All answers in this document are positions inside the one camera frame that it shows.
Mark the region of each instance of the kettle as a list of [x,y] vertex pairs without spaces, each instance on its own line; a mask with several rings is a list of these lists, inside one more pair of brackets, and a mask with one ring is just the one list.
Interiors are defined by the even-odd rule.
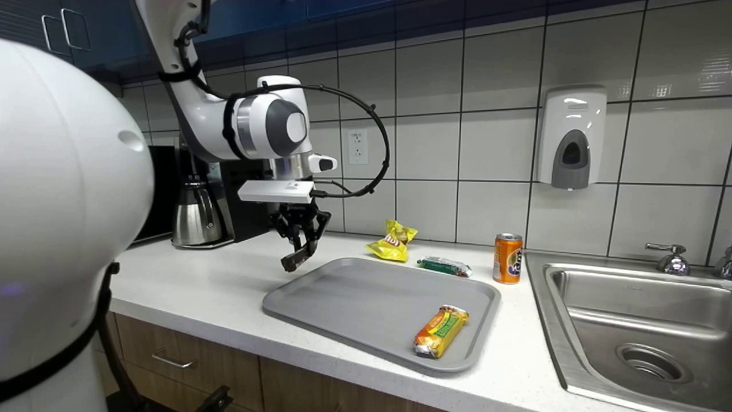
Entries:
[[224,238],[221,216],[212,204],[209,186],[200,176],[186,178],[174,225],[174,248],[205,249]]

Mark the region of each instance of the faucet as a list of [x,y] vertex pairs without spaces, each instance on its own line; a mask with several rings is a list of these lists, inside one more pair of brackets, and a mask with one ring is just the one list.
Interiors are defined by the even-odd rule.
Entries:
[[715,262],[715,275],[720,280],[732,280],[732,248],[727,248],[725,257]]
[[690,266],[689,266],[689,260],[681,257],[681,254],[686,252],[684,244],[644,242],[644,249],[667,252],[667,257],[663,257],[663,258],[659,260],[659,266],[657,266],[660,273],[690,275]]

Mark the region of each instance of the green object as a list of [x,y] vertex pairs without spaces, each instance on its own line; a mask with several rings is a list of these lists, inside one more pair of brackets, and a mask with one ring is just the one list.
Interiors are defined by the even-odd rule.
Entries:
[[416,266],[425,267],[425,269],[452,275],[452,276],[468,276],[468,273],[471,273],[471,267],[466,262],[449,260],[449,258],[440,258],[440,257],[418,258]]

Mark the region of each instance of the yellow object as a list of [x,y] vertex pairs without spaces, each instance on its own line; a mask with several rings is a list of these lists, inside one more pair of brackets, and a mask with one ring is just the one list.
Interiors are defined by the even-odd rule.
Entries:
[[441,305],[425,327],[415,336],[415,352],[440,360],[471,316],[451,305]]
[[387,219],[384,226],[387,226],[387,236],[371,242],[368,252],[384,260],[401,260],[401,262],[410,260],[408,244],[418,232],[415,226],[403,226],[396,219]]

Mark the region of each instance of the gray wall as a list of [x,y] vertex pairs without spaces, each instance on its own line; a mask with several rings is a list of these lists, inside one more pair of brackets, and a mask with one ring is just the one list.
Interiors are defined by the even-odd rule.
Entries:
[[[635,257],[681,242],[696,262],[732,244],[732,2],[649,0],[461,32],[340,48],[209,73],[240,91],[260,73],[344,87],[378,106],[393,166],[373,197],[323,202],[331,232],[381,233],[387,217],[418,238],[491,244],[524,233],[530,249]],[[563,193],[535,184],[547,89],[608,91],[602,181]],[[161,82],[123,103],[153,145],[176,118]],[[360,186],[380,164],[376,129],[351,103],[309,97],[314,145],[340,157],[331,178]],[[351,134],[368,132],[367,157]]]

